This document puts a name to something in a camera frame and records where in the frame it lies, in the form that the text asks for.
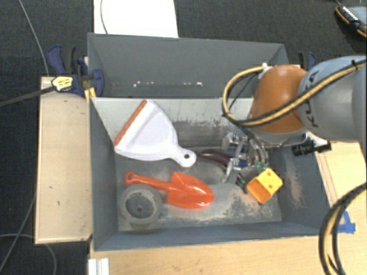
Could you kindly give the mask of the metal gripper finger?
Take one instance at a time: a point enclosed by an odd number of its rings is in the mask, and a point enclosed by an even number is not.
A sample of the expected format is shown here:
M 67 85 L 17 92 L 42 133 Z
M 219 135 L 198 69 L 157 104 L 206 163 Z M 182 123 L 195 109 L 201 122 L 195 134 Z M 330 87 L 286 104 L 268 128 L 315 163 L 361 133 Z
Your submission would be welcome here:
M 245 153 L 247 137 L 242 133 L 230 132 L 221 141 L 221 149 L 229 154 Z
M 222 178 L 223 183 L 238 184 L 242 180 L 241 171 L 244 163 L 239 158 L 230 158 L 225 169 L 225 176 Z

